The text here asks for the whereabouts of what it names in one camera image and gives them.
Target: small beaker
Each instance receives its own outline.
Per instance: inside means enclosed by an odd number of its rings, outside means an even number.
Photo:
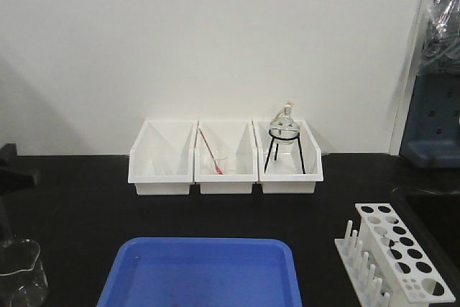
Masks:
[[[216,151],[214,152],[214,159],[209,162],[209,170],[212,175],[219,174],[226,174],[227,170],[227,158],[228,154],[224,151]]]
[[[40,246],[33,240],[13,239],[0,246],[0,298],[4,307],[38,307],[48,294],[40,260]]]

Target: glass beaker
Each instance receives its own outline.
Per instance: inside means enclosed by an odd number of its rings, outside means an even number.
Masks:
[[[40,246],[33,240],[13,239],[0,246],[0,298],[4,307],[38,307],[48,294],[40,260]]]

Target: white test tube rack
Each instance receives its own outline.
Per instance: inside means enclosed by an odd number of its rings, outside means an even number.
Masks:
[[[335,239],[362,307],[428,307],[455,296],[388,203],[359,203],[359,231]]]

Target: black stand base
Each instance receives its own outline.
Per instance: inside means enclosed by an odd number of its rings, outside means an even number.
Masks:
[[[303,163],[303,153],[302,153],[302,144],[300,143],[300,133],[297,133],[297,136],[293,137],[293,138],[289,138],[289,139],[285,139],[285,138],[280,138],[280,137],[276,137],[275,135],[273,135],[271,133],[271,131],[269,130],[268,131],[268,134],[271,136],[272,138],[272,141],[270,142],[270,147],[268,148],[268,155],[267,155],[267,159],[265,160],[265,166],[264,166],[264,172],[267,171],[267,166],[268,166],[268,161],[270,160],[270,155],[272,153],[272,148],[273,148],[273,142],[275,141],[275,139],[278,139],[278,140],[283,140],[283,141],[290,141],[290,140],[297,140],[297,144],[298,144],[298,147],[299,147],[299,154],[300,154],[300,163],[302,163],[302,173],[303,174],[306,174],[305,172],[305,165]],[[276,159],[278,158],[278,147],[279,147],[279,143],[276,143],[276,149],[275,149],[275,161]]]

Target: white wall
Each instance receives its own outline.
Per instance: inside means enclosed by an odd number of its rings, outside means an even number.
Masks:
[[[420,0],[0,0],[0,143],[126,154],[143,118],[270,118],[387,152]]]

